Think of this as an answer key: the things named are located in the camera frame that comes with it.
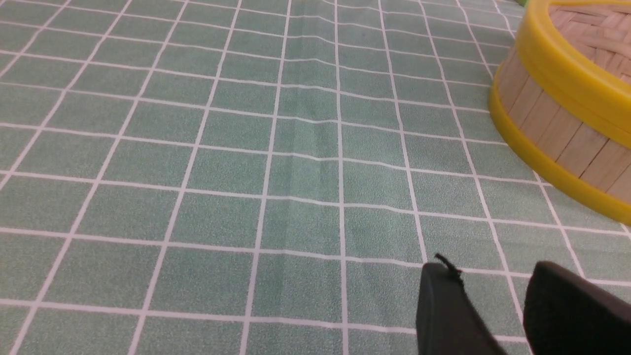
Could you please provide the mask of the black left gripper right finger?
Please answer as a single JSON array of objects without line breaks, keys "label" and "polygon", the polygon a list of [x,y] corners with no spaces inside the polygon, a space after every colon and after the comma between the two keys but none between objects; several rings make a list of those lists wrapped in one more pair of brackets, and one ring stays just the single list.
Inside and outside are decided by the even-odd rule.
[{"label": "black left gripper right finger", "polygon": [[570,270],[536,263],[523,326],[535,355],[628,355],[631,306]]}]

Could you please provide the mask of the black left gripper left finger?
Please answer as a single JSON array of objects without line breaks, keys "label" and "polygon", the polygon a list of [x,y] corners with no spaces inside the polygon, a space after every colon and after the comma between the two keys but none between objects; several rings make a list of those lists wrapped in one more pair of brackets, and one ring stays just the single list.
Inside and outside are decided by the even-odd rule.
[{"label": "black left gripper left finger", "polygon": [[466,294],[460,269],[437,253],[423,265],[416,314],[420,355],[504,355]]}]

